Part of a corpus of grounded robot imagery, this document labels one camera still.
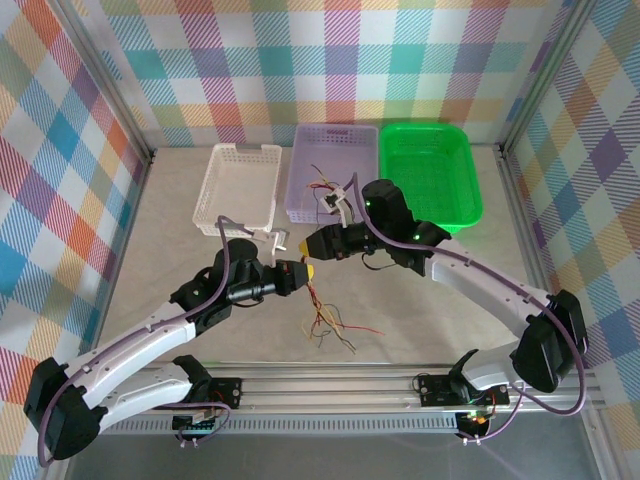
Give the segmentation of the green plastic basket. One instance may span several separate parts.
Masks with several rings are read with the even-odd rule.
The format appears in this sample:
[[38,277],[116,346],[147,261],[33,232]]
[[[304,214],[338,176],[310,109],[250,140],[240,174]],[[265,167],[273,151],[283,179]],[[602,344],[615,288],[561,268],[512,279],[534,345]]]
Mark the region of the green plastic basket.
[[457,126],[385,126],[379,137],[379,176],[401,189],[417,219],[452,234],[475,226],[483,216],[471,145]]

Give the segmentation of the purple plastic basket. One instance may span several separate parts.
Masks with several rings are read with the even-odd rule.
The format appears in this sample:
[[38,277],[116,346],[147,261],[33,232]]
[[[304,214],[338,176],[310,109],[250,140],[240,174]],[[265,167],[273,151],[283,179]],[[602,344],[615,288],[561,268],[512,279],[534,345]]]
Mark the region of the purple plastic basket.
[[328,225],[319,200],[331,186],[344,188],[356,174],[360,185],[378,178],[378,129],[367,125],[301,124],[291,153],[285,210],[297,224]]

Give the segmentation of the white plastic basket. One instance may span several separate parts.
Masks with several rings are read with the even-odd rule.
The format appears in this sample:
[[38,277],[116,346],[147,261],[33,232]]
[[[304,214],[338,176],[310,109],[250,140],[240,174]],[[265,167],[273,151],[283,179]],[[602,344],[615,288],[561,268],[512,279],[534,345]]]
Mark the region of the white plastic basket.
[[206,236],[218,236],[217,219],[226,216],[235,227],[224,227],[228,238],[247,238],[272,229],[282,148],[257,148],[221,143],[213,147],[192,217]]

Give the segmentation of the left controller board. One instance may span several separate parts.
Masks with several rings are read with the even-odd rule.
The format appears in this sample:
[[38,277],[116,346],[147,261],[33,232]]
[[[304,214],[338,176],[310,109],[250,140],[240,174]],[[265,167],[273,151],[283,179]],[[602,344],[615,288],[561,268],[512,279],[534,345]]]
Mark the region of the left controller board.
[[182,434],[205,435],[215,429],[219,417],[219,414],[202,412],[174,415],[171,429]]

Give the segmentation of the controller board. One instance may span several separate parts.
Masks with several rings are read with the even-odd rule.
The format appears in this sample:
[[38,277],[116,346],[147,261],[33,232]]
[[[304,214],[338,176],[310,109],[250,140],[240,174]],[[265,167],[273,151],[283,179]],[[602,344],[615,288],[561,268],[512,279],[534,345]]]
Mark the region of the controller board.
[[460,412],[455,414],[457,433],[462,439],[484,437],[489,433],[493,415],[488,412]]
[[202,412],[174,415],[171,429],[182,434],[205,435],[215,429],[219,417],[219,414]]

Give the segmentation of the right controller board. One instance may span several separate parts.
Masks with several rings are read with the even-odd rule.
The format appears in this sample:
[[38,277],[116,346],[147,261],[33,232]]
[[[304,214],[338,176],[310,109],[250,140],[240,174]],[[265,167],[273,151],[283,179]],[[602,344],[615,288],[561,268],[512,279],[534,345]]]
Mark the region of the right controller board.
[[484,437],[489,433],[493,415],[488,412],[460,412],[455,414],[457,433],[462,439]]

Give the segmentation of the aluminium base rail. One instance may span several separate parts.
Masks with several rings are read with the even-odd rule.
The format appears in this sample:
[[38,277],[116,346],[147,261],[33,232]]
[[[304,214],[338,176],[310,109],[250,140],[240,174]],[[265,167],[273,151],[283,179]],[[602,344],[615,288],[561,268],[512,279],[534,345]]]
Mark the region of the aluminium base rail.
[[242,380],[238,414],[463,412],[467,406],[423,407],[411,380],[445,374],[444,364],[216,362],[214,377]]

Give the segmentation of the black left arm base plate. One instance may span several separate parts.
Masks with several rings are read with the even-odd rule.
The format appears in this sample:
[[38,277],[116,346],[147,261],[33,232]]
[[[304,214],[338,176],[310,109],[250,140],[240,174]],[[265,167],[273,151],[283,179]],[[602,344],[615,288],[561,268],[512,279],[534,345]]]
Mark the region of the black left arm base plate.
[[209,400],[224,403],[231,409],[238,409],[243,394],[243,380],[239,377],[213,378],[207,387]]

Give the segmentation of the aluminium frame side rail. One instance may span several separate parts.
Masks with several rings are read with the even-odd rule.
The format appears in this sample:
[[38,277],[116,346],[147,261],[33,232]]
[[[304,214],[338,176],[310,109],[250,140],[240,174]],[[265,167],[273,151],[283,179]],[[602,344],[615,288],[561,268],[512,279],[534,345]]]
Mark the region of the aluminium frame side rail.
[[37,360],[61,363],[97,340],[148,164],[146,157],[86,154],[50,162],[45,179],[54,193],[32,250],[47,273],[39,319],[46,340],[33,354]]
[[[509,212],[514,224],[518,245],[529,282],[539,288],[553,291],[533,227],[529,224],[525,202],[517,188],[507,156],[499,145],[493,147]],[[633,480],[624,462],[620,444],[615,436],[613,423],[606,411],[606,404],[599,385],[590,390],[581,412],[589,447],[593,453],[598,472],[603,480]]]

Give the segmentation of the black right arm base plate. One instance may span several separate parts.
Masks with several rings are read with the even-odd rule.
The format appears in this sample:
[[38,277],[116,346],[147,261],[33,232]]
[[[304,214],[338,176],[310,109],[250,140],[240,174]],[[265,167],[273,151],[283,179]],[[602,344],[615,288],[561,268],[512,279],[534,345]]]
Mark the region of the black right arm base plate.
[[413,377],[411,386],[419,395],[422,407],[493,407],[509,406],[511,403],[505,385],[477,390],[465,380],[451,375],[419,373]]

